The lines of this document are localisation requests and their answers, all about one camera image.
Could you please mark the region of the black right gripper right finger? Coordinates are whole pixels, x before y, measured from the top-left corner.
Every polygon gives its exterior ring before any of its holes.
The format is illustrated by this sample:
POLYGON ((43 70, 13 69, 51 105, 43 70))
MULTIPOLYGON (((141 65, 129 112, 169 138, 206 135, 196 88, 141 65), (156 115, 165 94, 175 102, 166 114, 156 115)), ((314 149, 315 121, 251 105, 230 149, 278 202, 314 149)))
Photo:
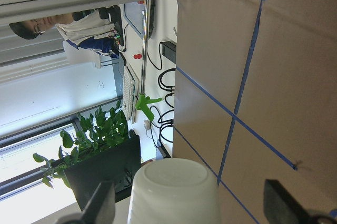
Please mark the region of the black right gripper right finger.
POLYGON ((263 212, 269 223, 316 223, 278 180, 265 180, 263 212))

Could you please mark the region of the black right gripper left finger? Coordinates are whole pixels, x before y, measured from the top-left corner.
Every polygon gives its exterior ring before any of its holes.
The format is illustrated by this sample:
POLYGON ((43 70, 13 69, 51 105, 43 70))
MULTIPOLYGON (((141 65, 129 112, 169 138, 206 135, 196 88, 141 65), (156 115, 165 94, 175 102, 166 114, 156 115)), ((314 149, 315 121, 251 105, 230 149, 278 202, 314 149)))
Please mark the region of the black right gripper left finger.
POLYGON ((115 190, 112 181, 101 182, 82 211, 80 223, 113 223, 115 190))

